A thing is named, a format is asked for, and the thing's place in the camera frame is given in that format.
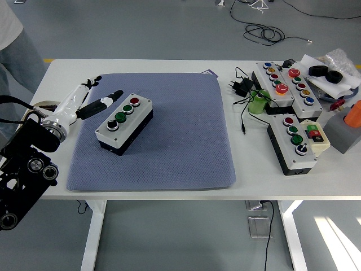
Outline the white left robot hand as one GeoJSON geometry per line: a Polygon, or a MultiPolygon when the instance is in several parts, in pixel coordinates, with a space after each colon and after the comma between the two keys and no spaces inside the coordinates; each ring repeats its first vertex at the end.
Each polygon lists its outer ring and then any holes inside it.
{"type": "Polygon", "coordinates": [[[110,93],[88,105],[81,107],[92,87],[99,85],[101,76],[89,78],[81,83],[57,106],[54,114],[49,118],[61,126],[74,123],[77,119],[88,119],[110,107],[118,98],[123,95],[122,90],[110,93]]]}

